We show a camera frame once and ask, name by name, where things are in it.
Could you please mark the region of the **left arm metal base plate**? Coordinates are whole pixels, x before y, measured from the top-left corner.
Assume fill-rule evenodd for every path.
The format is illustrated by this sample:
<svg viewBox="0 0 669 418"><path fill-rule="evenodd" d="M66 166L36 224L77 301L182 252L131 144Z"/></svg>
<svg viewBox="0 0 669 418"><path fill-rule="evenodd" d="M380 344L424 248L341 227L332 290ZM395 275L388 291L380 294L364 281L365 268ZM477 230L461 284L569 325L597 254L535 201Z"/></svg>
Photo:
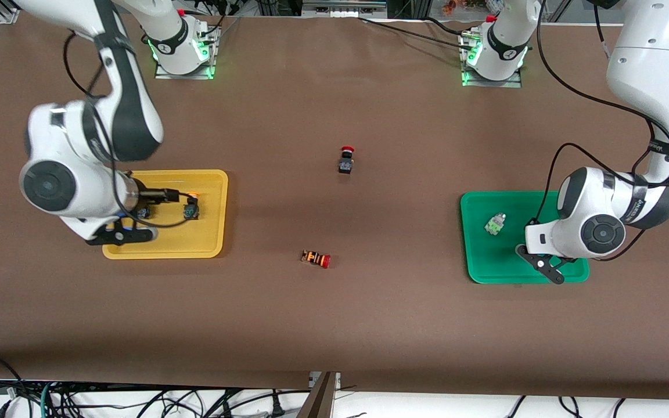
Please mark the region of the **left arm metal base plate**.
<svg viewBox="0 0 669 418"><path fill-rule="evenodd" d="M506 80L489 80L478 74L476 69L470 66L470 59L476 58L481 51L480 32L475 30L462 31L457 35L459 45L470 46L470 50L460 53L461 80L463 87L496 87L496 88L522 88L522 76L520 69Z"/></svg>

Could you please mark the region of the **brown table cover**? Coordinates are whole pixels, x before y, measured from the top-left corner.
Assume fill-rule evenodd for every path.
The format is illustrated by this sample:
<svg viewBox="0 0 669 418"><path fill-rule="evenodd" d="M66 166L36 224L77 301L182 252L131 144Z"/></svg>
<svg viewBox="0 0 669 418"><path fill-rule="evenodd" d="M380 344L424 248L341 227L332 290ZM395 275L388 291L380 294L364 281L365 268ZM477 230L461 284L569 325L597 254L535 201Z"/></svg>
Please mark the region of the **brown table cover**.
<svg viewBox="0 0 669 418"><path fill-rule="evenodd" d="M356 19L243 18L214 80L156 80L138 48L165 141L131 169L221 169L230 191L220 255L131 261L19 190L31 109L81 97L66 35L0 26L0 358L24 378L669 399L669 220L581 284L467 275L461 195L542 190L566 141L615 170L647 147L536 53L522 88L470 88L453 49Z"/></svg>

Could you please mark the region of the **yellow plastic tray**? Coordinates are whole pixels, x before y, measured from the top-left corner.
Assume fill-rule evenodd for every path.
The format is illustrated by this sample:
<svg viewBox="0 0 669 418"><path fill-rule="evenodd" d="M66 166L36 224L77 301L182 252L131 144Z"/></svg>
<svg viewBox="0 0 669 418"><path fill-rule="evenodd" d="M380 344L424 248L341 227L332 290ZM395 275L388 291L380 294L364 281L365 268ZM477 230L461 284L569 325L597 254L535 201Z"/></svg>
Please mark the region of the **yellow plastic tray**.
<svg viewBox="0 0 669 418"><path fill-rule="evenodd" d="M199 217L183 225L159 229L149 242L105 244L111 260L213 258L221 252L225 236L228 176L223 170L136 170L133 177L149 188L177 189L197 197Z"/></svg>

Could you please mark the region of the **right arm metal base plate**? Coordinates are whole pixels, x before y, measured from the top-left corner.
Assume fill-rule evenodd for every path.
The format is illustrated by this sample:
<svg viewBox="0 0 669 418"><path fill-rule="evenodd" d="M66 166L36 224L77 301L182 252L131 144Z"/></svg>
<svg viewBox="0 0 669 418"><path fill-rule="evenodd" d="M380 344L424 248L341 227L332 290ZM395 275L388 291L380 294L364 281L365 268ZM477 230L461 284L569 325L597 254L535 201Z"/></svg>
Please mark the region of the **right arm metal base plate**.
<svg viewBox="0 0 669 418"><path fill-rule="evenodd" d="M170 45L147 37L147 43L156 61L157 79L212 80L215 76L215 64L220 28L208 26L208 23L193 20L186 16L188 24L184 40Z"/></svg>

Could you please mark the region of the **green plastic tray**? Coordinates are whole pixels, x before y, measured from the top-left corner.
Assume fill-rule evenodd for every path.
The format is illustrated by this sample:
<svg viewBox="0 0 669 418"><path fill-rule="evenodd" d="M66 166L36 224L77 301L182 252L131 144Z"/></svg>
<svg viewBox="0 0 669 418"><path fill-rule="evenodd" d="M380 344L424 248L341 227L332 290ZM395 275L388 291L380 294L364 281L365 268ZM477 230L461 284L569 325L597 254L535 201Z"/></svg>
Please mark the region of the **green plastic tray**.
<svg viewBox="0 0 669 418"><path fill-rule="evenodd" d="M525 243L524 228L542 204L541 223L558 218L557 192L547 196L538 191L473 191L459 202L459 212L468 275L480 284L550 284L515 253ZM485 224L498 212L506 215L499 235L485 231Z"/></svg>

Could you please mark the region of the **grey metal box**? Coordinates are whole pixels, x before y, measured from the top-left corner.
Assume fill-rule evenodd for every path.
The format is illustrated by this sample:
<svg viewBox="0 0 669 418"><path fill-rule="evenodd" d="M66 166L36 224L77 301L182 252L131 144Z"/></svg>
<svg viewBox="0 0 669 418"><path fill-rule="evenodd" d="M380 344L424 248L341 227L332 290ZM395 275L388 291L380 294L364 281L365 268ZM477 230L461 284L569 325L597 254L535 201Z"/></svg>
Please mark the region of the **grey metal box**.
<svg viewBox="0 0 669 418"><path fill-rule="evenodd" d="M301 16L387 19L387 0L301 0Z"/></svg>

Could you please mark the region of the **grey table leg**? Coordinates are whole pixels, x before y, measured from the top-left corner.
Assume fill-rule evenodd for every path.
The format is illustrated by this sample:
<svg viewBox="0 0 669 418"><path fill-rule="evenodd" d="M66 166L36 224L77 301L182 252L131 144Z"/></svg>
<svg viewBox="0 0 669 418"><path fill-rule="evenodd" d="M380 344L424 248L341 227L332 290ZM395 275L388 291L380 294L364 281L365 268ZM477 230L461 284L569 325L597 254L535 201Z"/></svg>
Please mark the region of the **grey table leg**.
<svg viewBox="0 0 669 418"><path fill-rule="evenodd" d="M340 373L311 372L309 388L311 391L296 418L332 418L335 394L341 389Z"/></svg>

